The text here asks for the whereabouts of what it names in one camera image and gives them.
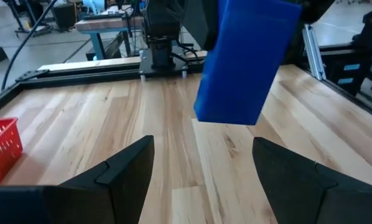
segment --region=light wood surface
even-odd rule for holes
[[[129,26],[132,27],[142,27],[143,18],[141,16],[132,18],[129,21]],[[80,21],[75,24],[77,31],[91,31],[91,30],[104,30],[104,29],[120,29],[127,28],[128,23],[122,18],[116,19],[95,19],[90,21]]]
[[[140,223],[276,223],[255,136],[372,184],[372,115],[295,66],[280,67],[255,126],[198,122],[199,81],[24,91],[0,111],[19,117],[24,145],[3,184],[59,184],[147,134],[156,153]]]
[[[205,57],[207,55],[206,51],[199,51],[196,53],[198,57]],[[186,58],[194,58],[194,55],[190,52],[186,53]],[[73,68],[91,68],[91,67],[100,67],[106,65],[120,65],[125,63],[139,63],[141,62],[140,57],[129,57],[129,58],[115,58],[115,59],[106,59],[106,60],[95,60],[89,62],[72,62],[72,63],[59,63],[51,65],[43,65],[38,70],[49,69],[51,71],[57,70],[66,70]]]

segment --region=red plastic basket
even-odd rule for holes
[[[0,183],[23,151],[16,122],[17,118],[0,119]]]

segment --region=cable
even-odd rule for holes
[[[183,57],[181,57],[181,56],[179,56],[179,55],[177,55],[177,54],[175,54],[175,53],[173,53],[173,52],[171,52],[169,55],[170,55],[170,56],[173,56],[173,57],[175,57],[175,58],[177,58],[177,59],[179,59],[179,60],[181,60],[181,61],[183,61],[183,62],[188,63],[188,61],[187,61],[186,59],[184,59]]]
[[[130,9],[130,8],[132,8],[132,6],[129,6],[129,7],[126,8],[126,9],[123,9],[123,6],[121,6],[121,10],[124,11],[124,12],[125,12],[125,10],[128,10],[128,9]]]
[[[55,44],[71,44],[71,43],[79,43],[84,42],[86,40],[73,40],[73,41],[64,41],[64,42],[52,42],[52,43],[44,43],[44,44],[26,44],[25,47],[35,47],[35,46],[45,46],[45,45],[55,45]],[[19,46],[1,46],[2,48],[15,48]]]
[[[134,49],[136,49],[138,51],[143,50],[142,48],[137,46],[137,43],[138,43],[138,41],[140,41],[140,39],[141,39],[141,36],[138,36],[137,39],[136,39],[136,42],[134,42],[134,39],[131,38],[131,44],[132,44],[131,47],[133,47]]]
[[[5,76],[4,76],[4,80],[2,81],[2,86],[1,86],[1,91],[3,91],[5,89],[5,86],[6,86],[6,81],[7,81],[7,77],[9,76],[9,72],[11,71],[11,68],[13,66],[13,63],[17,57],[17,55],[19,55],[20,51],[22,50],[23,46],[26,44],[26,42],[30,39],[30,37],[34,34],[34,32],[37,30],[39,24],[44,20],[45,16],[48,14],[48,12],[50,12],[50,9],[53,7],[53,5],[57,2],[57,0],[53,0],[52,2],[49,3],[48,7],[46,8],[46,10],[44,11],[44,13],[42,13],[41,17],[38,19],[38,21],[34,24],[34,27],[31,29],[31,31],[29,32],[29,35],[23,40],[22,44],[19,46],[19,48],[16,50],[16,52],[14,52],[14,55],[9,63],[9,66],[7,67],[6,69],[6,73],[5,73]]]
[[[197,56],[196,51],[195,51],[194,49],[190,49],[190,48],[184,46],[184,45],[179,41],[179,39],[176,40],[176,43],[178,44],[178,46],[179,46],[180,48],[185,49],[186,52],[191,52],[192,54],[194,54],[194,57],[196,58],[196,62],[198,61],[198,56]]]
[[[134,6],[134,10],[133,10],[133,16],[134,16],[134,29],[135,29],[135,26],[136,26],[136,23],[135,23],[135,17],[136,17],[136,8],[137,8],[137,4],[138,4],[138,0],[135,0],[135,6]],[[136,53],[136,32],[134,34],[134,52],[132,54],[135,54]]]

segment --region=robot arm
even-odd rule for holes
[[[254,125],[292,36],[301,34],[298,23],[319,20],[333,1],[148,0],[145,36],[177,39],[182,24],[208,51],[197,118]],[[160,61],[171,64],[168,48],[161,47],[162,54],[152,50],[153,61],[164,55]]]

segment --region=workbench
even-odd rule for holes
[[[255,126],[197,121],[200,79],[24,90],[0,110],[0,118],[19,118],[24,146],[2,184],[62,183],[151,134],[156,152],[140,223],[276,223],[251,155],[256,136],[372,185],[372,115],[295,65],[279,68]]]
[[[108,14],[109,11],[118,11],[120,13],[124,13],[122,10],[116,10],[113,8],[109,8],[105,12],[102,12],[102,15]],[[130,17],[129,18],[129,26],[131,30],[141,29],[142,28],[143,18],[140,16]],[[103,44],[101,41],[100,34],[105,32],[121,32],[124,38],[124,43],[127,51],[127,55],[130,56],[131,49],[129,47],[129,39],[128,39],[128,23],[127,20],[123,18],[115,18],[115,19],[96,19],[96,20],[87,20],[87,21],[79,21],[75,24],[75,28],[77,31],[81,32],[82,34],[88,34],[91,36],[91,41],[93,44],[93,49],[95,50],[96,58],[98,60],[105,59],[105,50],[103,48]]]

